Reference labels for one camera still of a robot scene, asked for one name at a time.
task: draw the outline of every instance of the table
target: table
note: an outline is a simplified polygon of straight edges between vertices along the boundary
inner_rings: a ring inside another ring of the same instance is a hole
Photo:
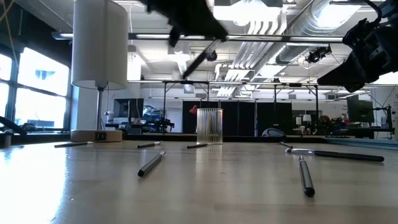
[[[0,150],[0,223],[396,223],[398,152],[331,144],[295,147],[380,155],[384,163],[298,156],[277,143],[123,141]],[[137,171],[167,153],[143,178]]]

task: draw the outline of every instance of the window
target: window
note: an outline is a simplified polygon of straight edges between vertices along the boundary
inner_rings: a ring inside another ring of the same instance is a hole
[[[37,129],[63,128],[66,99],[18,88],[15,123],[34,124]]]
[[[34,50],[21,54],[18,83],[66,96],[69,68]]]
[[[11,58],[0,54],[0,78],[2,80],[10,80],[11,66]]]
[[[6,105],[8,100],[8,85],[0,83],[0,116],[6,115]]]
[[[63,129],[67,108],[69,68],[34,50],[21,54],[14,122],[38,130]]]

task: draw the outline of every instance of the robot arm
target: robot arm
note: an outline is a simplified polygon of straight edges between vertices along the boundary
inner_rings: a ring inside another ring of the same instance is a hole
[[[319,78],[318,84],[343,85],[354,92],[398,70],[398,0],[386,0],[379,7],[369,0],[364,2],[376,10],[377,19],[363,19],[347,32],[343,43],[353,51],[343,64]],[[388,22],[380,24],[382,18]]]

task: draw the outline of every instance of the black curtain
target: black curtain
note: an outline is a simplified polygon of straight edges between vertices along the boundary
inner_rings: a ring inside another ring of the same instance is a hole
[[[199,108],[199,101],[183,101],[182,102],[182,133],[193,134],[196,131],[197,116],[189,112],[193,106]]]
[[[221,102],[223,109],[223,135],[238,135],[238,102]]]
[[[218,102],[214,101],[183,101],[182,102],[182,132],[193,134],[197,128],[197,116],[189,112],[193,106],[198,108],[218,108]]]
[[[278,128],[285,134],[292,133],[292,104],[277,103],[276,113],[274,103],[257,103],[258,136],[267,128]]]
[[[254,103],[239,102],[238,136],[254,136]]]

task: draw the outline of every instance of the white cylinder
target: white cylinder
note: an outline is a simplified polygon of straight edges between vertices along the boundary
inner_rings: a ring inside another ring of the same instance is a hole
[[[126,87],[127,22],[126,10],[113,1],[75,0],[72,85]]]
[[[223,143],[223,109],[198,109],[197,130],[197,143]]]

